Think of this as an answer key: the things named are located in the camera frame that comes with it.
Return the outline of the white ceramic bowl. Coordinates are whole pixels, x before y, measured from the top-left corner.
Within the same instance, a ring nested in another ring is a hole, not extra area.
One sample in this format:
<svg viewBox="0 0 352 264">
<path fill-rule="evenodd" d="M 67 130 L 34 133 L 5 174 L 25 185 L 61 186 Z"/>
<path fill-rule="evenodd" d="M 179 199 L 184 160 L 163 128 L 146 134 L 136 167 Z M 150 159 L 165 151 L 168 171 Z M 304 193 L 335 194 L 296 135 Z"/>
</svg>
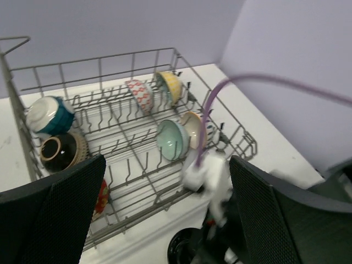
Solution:
<svg viewBox="0 0 352 264">
<path fill-rule="evenodd" d="M 97 202 L 92 216 L 92 221 L 98 219 L 98 217 L 104 212 L 109 199 L 109 188 L 105 180 L 102 181 L 100 192 L 98 194 Z"/>
</svg>

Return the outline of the blue inside red patterned bowl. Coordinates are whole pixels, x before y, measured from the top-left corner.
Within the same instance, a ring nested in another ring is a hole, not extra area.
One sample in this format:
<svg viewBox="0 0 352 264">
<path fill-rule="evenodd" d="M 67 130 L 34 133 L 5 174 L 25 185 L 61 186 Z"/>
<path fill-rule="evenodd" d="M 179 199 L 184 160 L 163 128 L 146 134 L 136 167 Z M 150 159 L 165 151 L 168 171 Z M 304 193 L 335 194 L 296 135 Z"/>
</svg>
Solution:
<svg viewBox="0 0 352 264">
<path fill-rule="evenodd" d="M 154 95 L 151 86 L 138 79 L 126 81 L 125 84 L 142 112 L 147 115 L 150 114 L 154 105 Z"/>
</svg>

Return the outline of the black ceramic bowl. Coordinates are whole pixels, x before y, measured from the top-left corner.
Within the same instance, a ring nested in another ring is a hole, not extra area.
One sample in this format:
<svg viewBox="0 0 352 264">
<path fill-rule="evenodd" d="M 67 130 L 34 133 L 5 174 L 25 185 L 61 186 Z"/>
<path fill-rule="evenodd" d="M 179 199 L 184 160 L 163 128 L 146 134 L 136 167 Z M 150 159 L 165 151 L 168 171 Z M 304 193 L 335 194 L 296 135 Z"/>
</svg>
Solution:
<svg viewBox="0 0 352 264">
<path fill-rule="evenodd" d="M 171 239 L 167 249 L 167 261 L 170 264 L 202 263 L 197 250 L 202 238 L 199 228 L 184 228 Z"/>
</svg>

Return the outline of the yellow dotted bowl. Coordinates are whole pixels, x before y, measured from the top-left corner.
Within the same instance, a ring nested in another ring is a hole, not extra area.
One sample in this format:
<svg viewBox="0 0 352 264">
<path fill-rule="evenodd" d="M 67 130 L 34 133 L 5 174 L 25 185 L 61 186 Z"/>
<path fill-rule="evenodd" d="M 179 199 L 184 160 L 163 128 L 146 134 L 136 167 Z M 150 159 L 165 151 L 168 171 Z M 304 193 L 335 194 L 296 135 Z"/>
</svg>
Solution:
<svg viewBox="0 0 352 264">
<path fill-rule="evenodd" d="M 168 103 L 175 106 L 182 94 L 182 82 L 172 71 L 157 71 L 155 73 L 156 86 L 166 93 Z"/>
</svg>

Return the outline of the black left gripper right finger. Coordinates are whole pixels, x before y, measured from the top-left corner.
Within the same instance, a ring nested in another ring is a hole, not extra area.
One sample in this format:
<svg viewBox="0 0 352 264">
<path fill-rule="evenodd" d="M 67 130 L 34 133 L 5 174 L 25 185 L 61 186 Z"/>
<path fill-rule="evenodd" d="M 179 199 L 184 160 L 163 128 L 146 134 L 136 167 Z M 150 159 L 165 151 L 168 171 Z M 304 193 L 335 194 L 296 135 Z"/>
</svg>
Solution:
<svg viewBox="0 0 352 264">
<path fill-rule="evenodd" d="M 351 204 L 229 161 L 249 263 L 351 263 Z"/>
</svg>

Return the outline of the dark teal white bowl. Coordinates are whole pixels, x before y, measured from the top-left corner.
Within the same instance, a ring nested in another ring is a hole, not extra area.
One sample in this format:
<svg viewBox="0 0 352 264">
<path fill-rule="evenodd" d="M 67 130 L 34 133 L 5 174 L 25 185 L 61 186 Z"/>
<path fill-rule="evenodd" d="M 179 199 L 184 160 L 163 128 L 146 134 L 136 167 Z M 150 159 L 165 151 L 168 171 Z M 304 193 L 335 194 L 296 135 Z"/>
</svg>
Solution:
<svg viewBox="0 0 352 264">
<path fill-rule="evenodd" d="M 36 134 L 58 135 L 67 133 L 74 121 L 72 105 L 57 96 L 36 100 L 26 114 L 26 125 Z"/>
</svg>

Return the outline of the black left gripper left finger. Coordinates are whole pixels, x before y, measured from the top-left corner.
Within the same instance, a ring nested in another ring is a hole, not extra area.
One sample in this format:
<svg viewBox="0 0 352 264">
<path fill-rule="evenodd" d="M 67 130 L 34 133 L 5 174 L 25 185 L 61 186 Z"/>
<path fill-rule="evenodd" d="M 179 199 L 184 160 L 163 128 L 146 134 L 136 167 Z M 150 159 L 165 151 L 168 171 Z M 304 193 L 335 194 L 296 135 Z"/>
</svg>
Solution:
<svg viewBox="0 0 352 264">
<path fill-rule="evenodd" d="M 79 263 L 106 170 L 95 155 L 1 193 L 1 263 Z"/>
</svg>

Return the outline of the light green ceramic bowl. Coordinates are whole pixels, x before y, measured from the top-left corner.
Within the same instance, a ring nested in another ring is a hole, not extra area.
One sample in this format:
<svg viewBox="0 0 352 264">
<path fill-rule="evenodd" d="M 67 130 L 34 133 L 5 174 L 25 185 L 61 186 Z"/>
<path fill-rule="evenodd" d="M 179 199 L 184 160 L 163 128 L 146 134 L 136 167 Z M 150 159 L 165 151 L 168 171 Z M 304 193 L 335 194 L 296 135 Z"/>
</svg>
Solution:
<svg viewBox="0 0 352 264">
<path fill-rule="evenodd" d="M 169 161 L 183 158 L 189 150 L 188 132 L 179 122 L 170 119 L 158 125 L 156 142 L 162 156 Z"/>
</svg>

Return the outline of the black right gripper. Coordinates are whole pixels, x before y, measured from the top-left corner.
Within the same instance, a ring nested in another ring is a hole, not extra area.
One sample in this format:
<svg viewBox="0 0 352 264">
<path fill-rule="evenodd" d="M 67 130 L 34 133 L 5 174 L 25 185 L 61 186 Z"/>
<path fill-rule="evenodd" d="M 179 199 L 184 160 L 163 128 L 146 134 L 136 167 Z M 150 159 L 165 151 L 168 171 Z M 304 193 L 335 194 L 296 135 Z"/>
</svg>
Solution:
<svg viewBox="0 0 352 264">
<path fill-rule="evenodd" d="M 224 224 L 216 221 L 215 214 L 208 206 L 202 228 L 192 235 L 189 249 L 208 253 L 207 259 L 224 259 L 230 250 L 235 254 L 235 263 L 251 263 L 243 225 L 237 207 L 237 197 L 233 192 L 229 199 L 222 200 L 220 208 L 224 210 Z"/>
</svg>

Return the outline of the brown rimmed cream bowl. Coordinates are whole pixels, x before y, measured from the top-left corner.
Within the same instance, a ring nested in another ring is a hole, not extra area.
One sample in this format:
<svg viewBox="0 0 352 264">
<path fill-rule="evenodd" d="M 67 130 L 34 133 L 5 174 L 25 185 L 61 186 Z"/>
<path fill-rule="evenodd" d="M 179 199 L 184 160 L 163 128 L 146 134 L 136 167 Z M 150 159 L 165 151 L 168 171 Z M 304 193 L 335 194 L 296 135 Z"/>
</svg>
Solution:
<svg viewBox="0 0 352 264">
<path fill-rule="evenodd" d="M 49 137 L 40 148 L 40 160 L 49 174 L 61 172 L 74 166 L 89 155 L 85 138 L 71 132 Z"/>
</svg>

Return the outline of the white bowl orange rim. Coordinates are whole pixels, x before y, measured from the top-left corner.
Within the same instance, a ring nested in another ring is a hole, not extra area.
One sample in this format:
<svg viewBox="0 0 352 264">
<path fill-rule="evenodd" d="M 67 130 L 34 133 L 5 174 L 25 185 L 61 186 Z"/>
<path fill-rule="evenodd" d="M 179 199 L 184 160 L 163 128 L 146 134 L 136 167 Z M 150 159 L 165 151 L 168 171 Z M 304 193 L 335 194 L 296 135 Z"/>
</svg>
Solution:
<svg viewBox="0 0 352 264">
<path fill-rule="evenodd" d="M 190 139 L 190 147 L 197 149 L 199 145 L 199 136 L 202 128 L 202 119 L 204 114 L 198 109 L 195 112 L 188 111 L 180 119 L 181 125 L 188 132 Z M 215 134 L 215 125 L 209 120 L 206 120 L 205 139 L 203 140 L 203 147 L 210 144 Z"/>
</svg>

